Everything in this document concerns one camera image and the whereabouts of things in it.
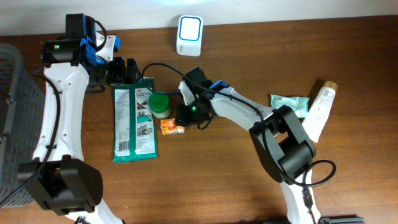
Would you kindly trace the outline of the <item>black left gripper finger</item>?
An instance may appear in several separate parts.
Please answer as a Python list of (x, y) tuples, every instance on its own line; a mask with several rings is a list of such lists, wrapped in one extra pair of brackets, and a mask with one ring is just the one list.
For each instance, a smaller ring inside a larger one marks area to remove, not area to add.
[(123, 84), (126, 76), (125, 60), (122, 57), (113, 58), (113, 84)]
[(126, 83), (136, 84), (141, 77), (141, 72), (138, 69), (137, 63), (133, 58), (127, 59), (126, 65)]

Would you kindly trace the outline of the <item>small orange juice carton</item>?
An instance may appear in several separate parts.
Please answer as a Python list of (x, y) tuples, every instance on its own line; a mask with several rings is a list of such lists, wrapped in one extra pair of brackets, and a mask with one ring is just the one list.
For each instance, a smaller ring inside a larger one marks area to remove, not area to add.
[(164, 136), (169, 134), (182, 134), (185, 132), (185, 128), (183, 126), (176, 125), (174, 118), (162, 119), (160, 121), (160, 128)]

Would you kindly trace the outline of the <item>green lid glass jar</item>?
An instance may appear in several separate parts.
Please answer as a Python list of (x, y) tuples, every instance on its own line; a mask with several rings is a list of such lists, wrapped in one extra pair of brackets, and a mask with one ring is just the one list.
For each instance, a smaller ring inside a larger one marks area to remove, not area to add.
[(167, 95), (151, 94), (149, 107), (152, 114), (159, 119), (167, 118), (171, 114), (170, 100)]

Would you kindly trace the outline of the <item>green 3M cloth package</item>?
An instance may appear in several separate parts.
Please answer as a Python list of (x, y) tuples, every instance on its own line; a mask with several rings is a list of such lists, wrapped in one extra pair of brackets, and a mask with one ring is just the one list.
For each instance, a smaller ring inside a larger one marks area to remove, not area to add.
[(114, 87), (114, 163), (157, 157), (155, 123), (149, 106), (153, 88), (153, 78)]

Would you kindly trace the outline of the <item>teal wet wipes pack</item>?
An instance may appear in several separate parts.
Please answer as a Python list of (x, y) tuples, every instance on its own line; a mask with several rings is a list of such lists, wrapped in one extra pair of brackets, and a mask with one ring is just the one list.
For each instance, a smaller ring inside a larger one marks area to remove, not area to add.
[(293, 109), (298, 118), (306, 118), (309, 99), (301, 96), (271, 95), (271, 106), (275, 109), (279, 109), (284, 105), (288, 106)]

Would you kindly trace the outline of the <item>white tube with gold cap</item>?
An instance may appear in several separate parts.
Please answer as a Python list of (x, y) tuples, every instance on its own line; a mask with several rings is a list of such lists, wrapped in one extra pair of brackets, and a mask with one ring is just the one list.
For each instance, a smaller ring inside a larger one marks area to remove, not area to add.
[(302, 122), (304, 130), (313, 142), (319, 141), (330, 115), (337, 89), (338, 85), (335, 82), (326, 81), (313, 101), (307, 117)]

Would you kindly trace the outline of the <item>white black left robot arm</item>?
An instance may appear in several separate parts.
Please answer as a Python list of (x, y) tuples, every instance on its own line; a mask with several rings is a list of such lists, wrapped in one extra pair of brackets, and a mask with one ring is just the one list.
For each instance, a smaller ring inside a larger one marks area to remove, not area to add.
[(42, 127), (32, 160), (18, 167), (17, 177), (43, 210), (75, 223), (121, 223), (104, 201), (100, 171), (84, 161), (81, 147), (85, 95), (134, 81), (132, 67), (117, 56), (120, 44), (96, 19), (68, 14), (65, 34), (42, 49)]

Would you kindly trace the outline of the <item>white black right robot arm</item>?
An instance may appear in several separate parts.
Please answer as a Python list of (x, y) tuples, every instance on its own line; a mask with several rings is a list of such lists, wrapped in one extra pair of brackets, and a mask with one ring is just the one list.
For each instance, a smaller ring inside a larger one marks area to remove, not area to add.
[(179, 125), (205, 129), (218, 116), (243, 128), (261, 166), (282, 188), (288, 222), (320, 221), (312, 190), (319, 183), (311, 181), (317, 152), (291, 108), (255, 103), (222, 80), (212, 82), (198, 67), (182, 75), (178, 93), (183, 99), (177, 109)]

